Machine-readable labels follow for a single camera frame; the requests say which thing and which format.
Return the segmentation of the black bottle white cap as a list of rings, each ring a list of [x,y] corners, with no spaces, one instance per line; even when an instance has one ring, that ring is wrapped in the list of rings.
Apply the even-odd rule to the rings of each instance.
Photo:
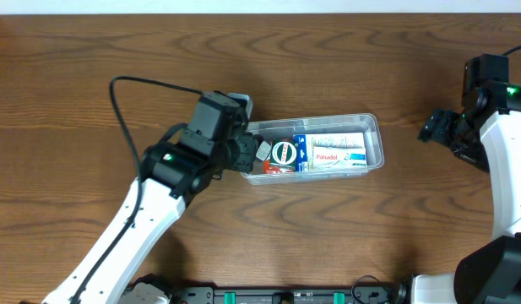
[[[264,162],[270,157],[271,151],[272,151],[272,144],[269,141],[263,141],[258,146],[255,157],[257,160]]]

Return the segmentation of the red and white box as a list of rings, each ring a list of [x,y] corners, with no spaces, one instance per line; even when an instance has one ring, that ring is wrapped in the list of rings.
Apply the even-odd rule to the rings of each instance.
[[[280,173],[289,173],[294,172],[294,167],[285,167],[285,166],[273,166],[270,160],[266,160],[263,163],[263,173],[264,174],[280,174]]]

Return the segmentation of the dark green square box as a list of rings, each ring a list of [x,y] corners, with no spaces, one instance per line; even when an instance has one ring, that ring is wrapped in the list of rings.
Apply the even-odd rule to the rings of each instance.
[[[277,169],[294,171],[298,156],[298,145],[293,140],[281,139],[273,142],[269,164]]]

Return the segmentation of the blue cooling patch box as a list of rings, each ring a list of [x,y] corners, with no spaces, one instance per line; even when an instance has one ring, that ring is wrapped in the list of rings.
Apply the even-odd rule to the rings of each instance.
[[[296,134],[293,136],[298,145],[296,162],[297,171],[331,171],[342,169],[315,170],[312,168],[312,150],[315,147],[363,148],[366,150],[362,133],[322,133]]]

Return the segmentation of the white Panadol box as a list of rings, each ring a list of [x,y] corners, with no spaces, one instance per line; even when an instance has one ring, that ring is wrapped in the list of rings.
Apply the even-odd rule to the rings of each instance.
[[[312,168],[315,170],[348,169],[366,165],[366,150],[363,148],[315,147],[312,150]]]

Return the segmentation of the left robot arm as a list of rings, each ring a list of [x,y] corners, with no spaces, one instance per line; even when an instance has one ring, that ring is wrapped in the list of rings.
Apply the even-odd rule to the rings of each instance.
[[[155,243],[222,171],[252,170],[263,139],[249,132],[205,138],[189,129],[149,147],[116,216],[49,304],[168,303],[162,289],[130,285]]]

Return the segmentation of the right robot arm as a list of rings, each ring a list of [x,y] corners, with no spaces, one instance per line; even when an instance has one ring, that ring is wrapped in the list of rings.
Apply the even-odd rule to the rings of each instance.
[[[448,274],[417,275],[413,303],[521,303],[521,86],[464,81],[463,111],[436,110],[418,139],[434,140],[491,178],[491,241]]]

